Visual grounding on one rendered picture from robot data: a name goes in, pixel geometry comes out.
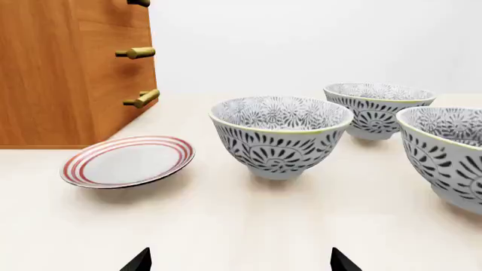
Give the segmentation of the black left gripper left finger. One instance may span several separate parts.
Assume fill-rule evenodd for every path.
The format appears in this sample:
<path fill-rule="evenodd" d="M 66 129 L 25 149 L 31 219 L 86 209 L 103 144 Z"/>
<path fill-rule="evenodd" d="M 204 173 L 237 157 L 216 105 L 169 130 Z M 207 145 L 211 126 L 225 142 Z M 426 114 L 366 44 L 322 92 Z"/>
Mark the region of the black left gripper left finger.
<path fill-rule="evenodd" d="M 120 271 L 151 271 L 150 248 L 145 248 L 137 254 Z"/>

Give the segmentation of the white bowl with black pattern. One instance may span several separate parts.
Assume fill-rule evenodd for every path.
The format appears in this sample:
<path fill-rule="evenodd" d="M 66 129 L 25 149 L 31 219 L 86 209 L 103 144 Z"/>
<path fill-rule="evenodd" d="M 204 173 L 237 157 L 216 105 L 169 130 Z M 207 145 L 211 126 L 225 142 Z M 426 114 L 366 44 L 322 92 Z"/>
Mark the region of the white bowl with black pattern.
<path fill-rule="evenodd" d="M 354 114 L 342 105 L 296 96 L 249 96 L 209 112 L 224 148 L 260 178 L 290 180 L 334 150 Z"/>
<path fill-rule="evenodd" d="M 432 191 L 482 215 L 482 108 L 406 108 L 396 114 L 404 150 Z"/>
<path fill-rule="evenodd" d="M 335 83 L 324 87 L 326 99 L 348 108 L 354 118 L 346 132 L 357 139 L 387 140 L 399 132 L 400 110 L 428 106 L 433 92 L 380 83 Z"/>

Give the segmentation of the wooden drawer cabinet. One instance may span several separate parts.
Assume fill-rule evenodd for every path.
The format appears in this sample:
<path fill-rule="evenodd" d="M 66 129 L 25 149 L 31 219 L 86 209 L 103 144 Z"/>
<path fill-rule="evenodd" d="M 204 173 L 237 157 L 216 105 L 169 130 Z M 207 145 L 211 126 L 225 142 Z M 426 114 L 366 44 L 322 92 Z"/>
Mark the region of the wooden drawer cabinet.
<path fill-rule="evenodd" d="M 155 105 L 123 105 L 157 90 L 154 0 L 0 0 L 0 149 L 83 148 Z"/>

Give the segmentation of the white plate with red rings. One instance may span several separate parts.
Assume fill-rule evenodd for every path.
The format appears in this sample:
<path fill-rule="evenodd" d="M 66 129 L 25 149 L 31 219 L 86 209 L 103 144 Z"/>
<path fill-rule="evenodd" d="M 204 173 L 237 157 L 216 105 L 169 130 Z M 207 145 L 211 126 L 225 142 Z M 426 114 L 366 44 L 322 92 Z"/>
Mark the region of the white plate with red rings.
<path fill-rule="evenodd" d="M 59 175 L 76 187 L 123 189 L 167 178 L 186 167 L 194 156 L 194 147 L 177 137 L 109 139 L 70 157 Z"/>

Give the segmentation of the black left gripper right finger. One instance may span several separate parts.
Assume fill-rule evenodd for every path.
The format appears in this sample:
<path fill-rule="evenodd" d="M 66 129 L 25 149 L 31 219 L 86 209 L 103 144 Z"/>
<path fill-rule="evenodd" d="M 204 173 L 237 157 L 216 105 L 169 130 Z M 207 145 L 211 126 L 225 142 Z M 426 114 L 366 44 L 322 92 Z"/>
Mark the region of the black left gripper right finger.
<path fill-rule="evenodd" d="M 331 271 L 362 271 L 353 261 L 337 248 L 331 250 Z"/>

